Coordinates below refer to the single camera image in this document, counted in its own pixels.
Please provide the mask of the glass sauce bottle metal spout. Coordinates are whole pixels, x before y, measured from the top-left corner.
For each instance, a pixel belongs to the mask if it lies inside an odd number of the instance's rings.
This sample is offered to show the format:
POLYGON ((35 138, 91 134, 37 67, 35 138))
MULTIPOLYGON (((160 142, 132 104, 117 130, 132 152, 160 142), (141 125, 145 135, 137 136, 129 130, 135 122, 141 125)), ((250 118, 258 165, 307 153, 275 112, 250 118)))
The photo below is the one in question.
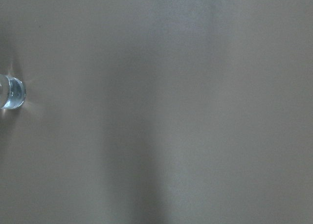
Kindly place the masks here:
POLYGON ((26 89, 23 82, 15 77, 0 75, 0 109, 14 110, 25 101, 26 89))

